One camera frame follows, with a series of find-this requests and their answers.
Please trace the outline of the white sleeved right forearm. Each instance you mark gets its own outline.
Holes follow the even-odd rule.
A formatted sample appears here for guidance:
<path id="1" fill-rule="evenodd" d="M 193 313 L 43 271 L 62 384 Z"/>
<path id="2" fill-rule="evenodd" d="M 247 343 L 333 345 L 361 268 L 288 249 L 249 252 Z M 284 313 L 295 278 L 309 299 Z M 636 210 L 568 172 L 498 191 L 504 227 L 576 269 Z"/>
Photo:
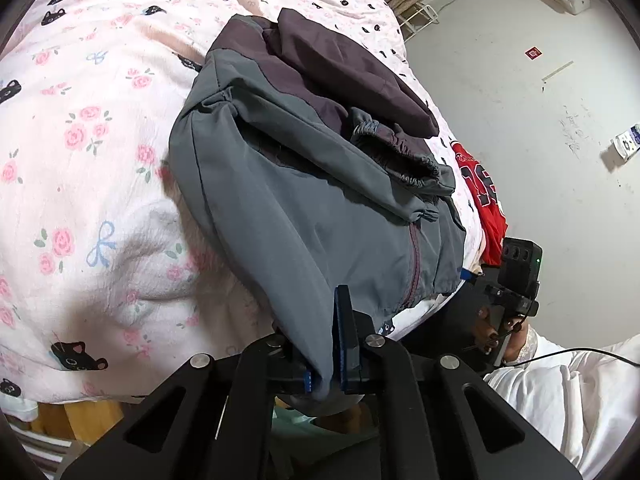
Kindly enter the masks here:
<path id="1" fill-rule="evenodd" d="M 605 470 L 639 419 L 639 337 L 571 352 L 529 329 L 518 359 L 484 377 L 585 479 Z"/>

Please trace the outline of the person right hand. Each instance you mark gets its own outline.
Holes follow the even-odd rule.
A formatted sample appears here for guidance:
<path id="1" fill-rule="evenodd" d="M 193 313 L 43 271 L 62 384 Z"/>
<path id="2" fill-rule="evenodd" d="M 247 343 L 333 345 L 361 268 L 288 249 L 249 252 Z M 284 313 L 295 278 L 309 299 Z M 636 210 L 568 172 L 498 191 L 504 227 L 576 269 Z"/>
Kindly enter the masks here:
<path id="1" fill-rule="evenodd" d="M 472 333 L 475 345 L 485 353 L 498 349 L 506 339 L 506 333 L 509 333 L 510 338 L 503 347 L 502 358 L 504 362 L 512 363 L 518 359 L 526 345 L 528 330 L 529 322 L 525 318 L 512 318 L 496 330 L 490 322 L 490 310 L 488 307 L 481 307 L 477 311 Z"/>

